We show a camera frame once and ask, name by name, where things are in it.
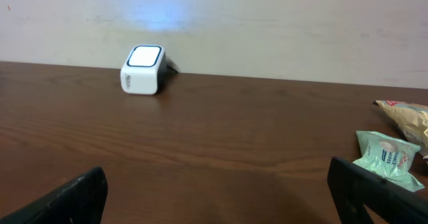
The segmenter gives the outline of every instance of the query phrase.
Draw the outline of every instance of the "plastic packaging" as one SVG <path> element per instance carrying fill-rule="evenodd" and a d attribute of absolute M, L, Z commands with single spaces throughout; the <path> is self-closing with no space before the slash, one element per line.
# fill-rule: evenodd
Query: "plastic packaging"
<path fill-rule="evenodd" d="M 424 188 L 409 173 L 413 157 L 421 148 L 420 146 L 379 132 L 357 131 L 356 135 L 362 158 L 354 161 L 354 164 L 409 191 Z"/>
<path fill-rule="evenodd" d="M 428 106 L 390 100 L 376 100 L 375 104 L 397 123 L 409 142 L 421 147 L 419 153 L 427 160 Z"/>

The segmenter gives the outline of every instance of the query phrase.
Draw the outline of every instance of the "mint green wipes pack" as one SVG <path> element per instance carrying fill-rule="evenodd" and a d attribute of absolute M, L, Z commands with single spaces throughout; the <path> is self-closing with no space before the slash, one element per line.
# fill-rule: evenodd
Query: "mint green wipes pack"
<path fill-rule="evenodd" d="M 354 164 L 412 192 L 424 187 L 409 173 L 420 146 L 379 132 L 357 131 L 356 135 L 362 158 Z"/>

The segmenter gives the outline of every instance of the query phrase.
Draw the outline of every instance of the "beige snack bag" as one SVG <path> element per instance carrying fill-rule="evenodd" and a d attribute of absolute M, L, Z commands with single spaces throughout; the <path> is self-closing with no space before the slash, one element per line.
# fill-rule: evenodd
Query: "beige snack bag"
<path fill-rule="evenodd" d="M 374 104 L 398 124 L 409 142 L 421 146 L 419 153 L 427 160 L 428 106 L 390 100 L 376 100 Z"/>

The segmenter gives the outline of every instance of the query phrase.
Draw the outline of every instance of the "wall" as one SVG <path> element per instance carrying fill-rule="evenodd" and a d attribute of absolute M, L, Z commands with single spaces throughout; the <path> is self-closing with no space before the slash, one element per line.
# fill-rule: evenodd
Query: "wall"
<path fill-rule="evenodd" d="M 0 0 L 0 60 L 428 88 L 428 0 Z"/>

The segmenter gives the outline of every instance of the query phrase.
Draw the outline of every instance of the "brown wooden tabletop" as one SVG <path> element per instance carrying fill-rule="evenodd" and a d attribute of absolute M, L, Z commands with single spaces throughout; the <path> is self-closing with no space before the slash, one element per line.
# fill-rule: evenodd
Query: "brown wooden tabletop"
<path fill-rule="evenodd" d="M 332 156 L 360 157 L 356 130 L 401 136 L 372 101 L 428 105 L 427 90 L 199 74 L 137 96 L 119 71 L 0 63 L 0 216 L 100 165 L 103 223 L 337 223 Z M 411 172 L 428 186 L 419 154 Z"/>

